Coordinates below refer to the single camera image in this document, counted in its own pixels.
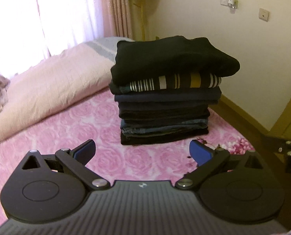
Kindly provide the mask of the pink curtain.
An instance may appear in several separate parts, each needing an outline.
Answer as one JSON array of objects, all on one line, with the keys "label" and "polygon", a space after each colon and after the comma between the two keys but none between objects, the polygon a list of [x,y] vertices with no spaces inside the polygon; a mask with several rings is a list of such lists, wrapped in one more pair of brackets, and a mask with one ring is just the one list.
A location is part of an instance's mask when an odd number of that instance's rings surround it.
[{"label": "pink curtain", "polygon": [[0,0],[0,74],[112,36],[132,37],[128,0]]}]

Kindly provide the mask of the black garment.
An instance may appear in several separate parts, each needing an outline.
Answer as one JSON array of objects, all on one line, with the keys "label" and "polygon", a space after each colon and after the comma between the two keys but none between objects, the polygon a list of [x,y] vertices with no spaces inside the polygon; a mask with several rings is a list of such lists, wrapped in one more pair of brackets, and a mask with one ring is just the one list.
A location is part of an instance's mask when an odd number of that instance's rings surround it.
[{"label": "black garment", "polygon": [[110,69],[115,85],[174,73],[211,73],[229,77],[240,70],[234,57],[214,47],[206,37],[167,37],[153,41],[119,41],[115,65]]}]

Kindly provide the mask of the stack of folded clothes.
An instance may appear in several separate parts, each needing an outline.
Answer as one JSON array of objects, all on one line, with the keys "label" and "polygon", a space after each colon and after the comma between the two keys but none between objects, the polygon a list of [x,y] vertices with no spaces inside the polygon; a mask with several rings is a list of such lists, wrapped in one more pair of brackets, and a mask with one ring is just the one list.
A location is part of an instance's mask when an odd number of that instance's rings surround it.
[{"label": "stack of folded clothes", "polygon": [[220,87],[121,93],[110,83],[119,107],[121,144],[173,142],[208,134],[209,106],[221,97]]}]

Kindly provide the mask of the striped folded shirt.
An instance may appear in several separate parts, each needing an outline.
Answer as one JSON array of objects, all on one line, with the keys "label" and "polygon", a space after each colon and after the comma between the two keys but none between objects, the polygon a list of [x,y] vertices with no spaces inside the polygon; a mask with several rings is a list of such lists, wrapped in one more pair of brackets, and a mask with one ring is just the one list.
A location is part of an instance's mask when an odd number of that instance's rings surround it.
[{"label": "striped folded shirt", "polygon": [[129,93],[171,89],[215,88],[221,82],[221,77],[211,73],[179,73],[131,81],[128,85],[119,87],[119,90],[121,93]]}]

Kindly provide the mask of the beige wall socket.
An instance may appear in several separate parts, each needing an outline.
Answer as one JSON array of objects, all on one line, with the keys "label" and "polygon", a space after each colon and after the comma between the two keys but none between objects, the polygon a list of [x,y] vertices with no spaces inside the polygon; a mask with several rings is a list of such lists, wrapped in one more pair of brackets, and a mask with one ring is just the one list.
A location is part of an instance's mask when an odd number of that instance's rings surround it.
[{"label": "beige wall socket", "polygon": [[259,19],[268,22],[270,18],[270,11],[260,8],[259,9]]}]

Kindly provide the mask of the gold coat rack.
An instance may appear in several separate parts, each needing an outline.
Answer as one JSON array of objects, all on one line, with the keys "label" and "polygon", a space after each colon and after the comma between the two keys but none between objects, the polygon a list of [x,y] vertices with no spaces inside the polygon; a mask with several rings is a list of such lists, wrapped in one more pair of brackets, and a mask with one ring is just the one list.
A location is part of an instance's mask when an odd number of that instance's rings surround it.
[{"label": "gold coat rack", "polygon": [[133,38],[148,40],[147,0],[130,0]]}]

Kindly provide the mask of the pink floral bedspread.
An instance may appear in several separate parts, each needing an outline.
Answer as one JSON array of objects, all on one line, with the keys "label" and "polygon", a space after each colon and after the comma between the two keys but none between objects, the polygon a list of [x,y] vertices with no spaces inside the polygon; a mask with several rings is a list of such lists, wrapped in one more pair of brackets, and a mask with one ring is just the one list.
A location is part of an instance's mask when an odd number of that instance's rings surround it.
[{"label": "pink floral bedspread", "polygon": [[[29,150],[53,154],[77,147],[88,139],[96,143],[96,154],[87,167],[114,180],[177,181],[196,168],[190,158],[190,139],[166,144],[126,146],[121,144],[119,109],[104,89],[54,116],[0,143],[0,192]],[[6,220],[0,204],[0,225]]]}]

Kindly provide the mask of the white wall switch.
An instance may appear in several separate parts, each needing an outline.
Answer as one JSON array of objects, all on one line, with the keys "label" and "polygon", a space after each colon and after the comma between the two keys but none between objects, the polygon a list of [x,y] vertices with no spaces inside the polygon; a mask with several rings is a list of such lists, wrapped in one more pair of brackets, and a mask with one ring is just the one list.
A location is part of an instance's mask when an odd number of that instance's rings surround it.
[{"label": "white wall switch", "polygon": [[231,14],[235,14],[238,4],[239,0],[220,0],[220,5],[228,7]]}]

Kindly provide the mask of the pink folded quilt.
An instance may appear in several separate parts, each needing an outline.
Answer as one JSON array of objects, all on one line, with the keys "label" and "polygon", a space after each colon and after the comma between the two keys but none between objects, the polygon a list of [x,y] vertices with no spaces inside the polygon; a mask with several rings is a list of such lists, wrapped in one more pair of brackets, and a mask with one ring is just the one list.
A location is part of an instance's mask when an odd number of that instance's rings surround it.
[{"label": "pink folded quilt", "polygon": [[0,142],[107,87],[122,40],[81,43],[13,77],[0,113]]}]

